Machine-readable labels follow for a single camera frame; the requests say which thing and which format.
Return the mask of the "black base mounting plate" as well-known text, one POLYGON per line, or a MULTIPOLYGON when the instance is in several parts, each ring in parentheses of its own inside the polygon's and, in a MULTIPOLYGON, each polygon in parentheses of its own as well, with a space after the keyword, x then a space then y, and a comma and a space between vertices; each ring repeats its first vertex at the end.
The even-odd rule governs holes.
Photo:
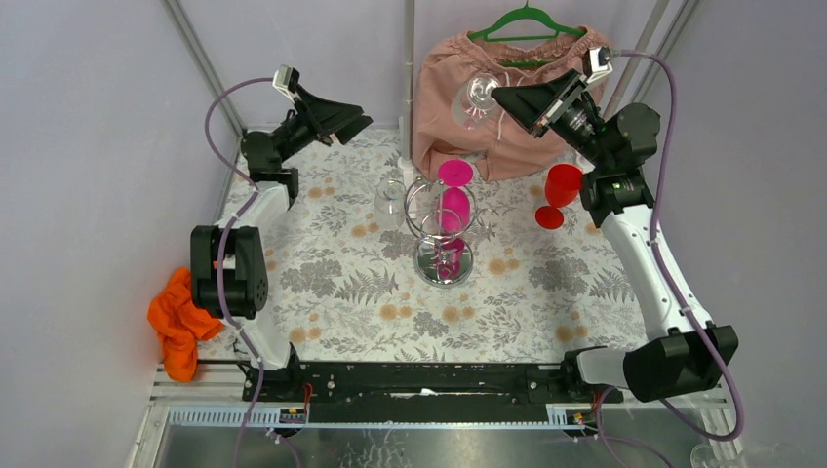
POLYGON ((302 361, 241 367, 245 402, 296 403, 312 423, 548 422, 551 406, 589 411, 603 385, 569 364, 302 361))

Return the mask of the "pink drawstring shorts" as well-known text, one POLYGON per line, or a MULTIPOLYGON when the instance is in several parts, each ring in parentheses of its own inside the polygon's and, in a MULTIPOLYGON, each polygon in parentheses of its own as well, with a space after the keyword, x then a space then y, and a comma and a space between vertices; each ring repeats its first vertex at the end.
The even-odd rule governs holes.
POLYGON ((554 165, 566 143, 552 132, 541 138, 526 133, 508 114, 498 111, 482 123, 464 126, 452 114, 463 86, 490 74, 502 86, 527 86, 581 70, 591 48, 610 46, 610 39, 590 26, 578 34, 564 33, 523 49, 503 42, 472 39, 463 32, 442 40, 425 56, 414 91, 413 164, 429 179, 447 161, 482 153, 476 163, 486 181, 529 176, 554 165))

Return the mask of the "red plastic wine glass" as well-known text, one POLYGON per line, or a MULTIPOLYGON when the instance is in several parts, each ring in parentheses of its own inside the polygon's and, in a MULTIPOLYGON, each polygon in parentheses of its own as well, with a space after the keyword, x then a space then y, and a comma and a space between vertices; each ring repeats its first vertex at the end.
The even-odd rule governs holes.
POLYGON ((547 230, 560 228, 565 216, 562 208, 574 201, 579 194, 583 172, 571 164, 553 166, 546 177, 544 197, 546 204, 534 214, 536 223, 547 230))

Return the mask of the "orange cloth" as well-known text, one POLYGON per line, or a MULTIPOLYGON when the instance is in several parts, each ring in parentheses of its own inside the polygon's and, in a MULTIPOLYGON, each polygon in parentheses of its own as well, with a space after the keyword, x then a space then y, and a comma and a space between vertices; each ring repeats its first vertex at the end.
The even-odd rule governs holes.
POLYGON ((179 267, 150 302, 147 321, 160 342, 163 365, 174 382, 188 383, 198 366, 198 343, 218 336, 224 323, 192 300, 191 273, 179 267))

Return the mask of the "pink plastic wine glass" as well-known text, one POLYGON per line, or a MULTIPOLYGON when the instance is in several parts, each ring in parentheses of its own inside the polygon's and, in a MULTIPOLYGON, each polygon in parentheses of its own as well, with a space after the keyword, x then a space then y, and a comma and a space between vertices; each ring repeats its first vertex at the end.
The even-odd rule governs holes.
POLYGON ((456 280, 461 275, 461 262, 466 243, 459 234, 470 222, 471 203, 463 190, 473 177, 471 165, 460 159, 450 160, 438 169, 438 180, 444 191, 438 198, 437 224, 440 233, 448 237, 438 248, 438 278, 456 280))

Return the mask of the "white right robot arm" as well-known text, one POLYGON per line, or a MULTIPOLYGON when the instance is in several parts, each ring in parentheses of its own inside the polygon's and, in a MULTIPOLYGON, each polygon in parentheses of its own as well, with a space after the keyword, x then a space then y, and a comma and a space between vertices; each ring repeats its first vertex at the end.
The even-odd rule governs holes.
POLYGON ((614 386, 651 402, 730 383, 738 336, 733 327, 717 325, 692 293, 642 171, 658 148, 660 115, 635 102, 603 120, 586 95, 585 78, 575 70, 548 83, 492 92, 528 134, 552 131, 593 165, 581 178, 581 204, 614 248, 644 317, 648 341, 635 350, 567 353, 561 392, 582 402, 598 387, 614 386))

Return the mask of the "clear ribbed wine glass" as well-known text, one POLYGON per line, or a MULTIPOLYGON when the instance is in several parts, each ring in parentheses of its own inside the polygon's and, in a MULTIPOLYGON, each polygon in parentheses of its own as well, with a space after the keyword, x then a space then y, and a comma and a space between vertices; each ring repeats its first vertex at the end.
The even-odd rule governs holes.
POLYGON ((396 230, 405 222, 406 187, 399 179, 382 180, 374 196, 374 217, 382 230, 396 230))

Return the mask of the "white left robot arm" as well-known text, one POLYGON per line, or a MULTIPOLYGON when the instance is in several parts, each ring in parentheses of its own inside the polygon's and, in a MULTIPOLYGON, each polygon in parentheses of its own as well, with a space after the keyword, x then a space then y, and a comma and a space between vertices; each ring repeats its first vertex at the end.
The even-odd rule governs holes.
POLYGON ((346 143, 372 123, 356 104, 316 97, 300 85, 287 91, 292 107, 273 131, 247 131, 239 153, 241 173, 252 192, 234 214, 190 235, 193 304, 235 328, 251 353, 251 364, 268 371, 265 388, 281 401, 301 391, 302 375, 289 366, 294 348, 273 332, 258 313, 268 300, 268 270, 261 228, 286 214, 299 195, 299 171, 286 161, 313 142, 346 143))

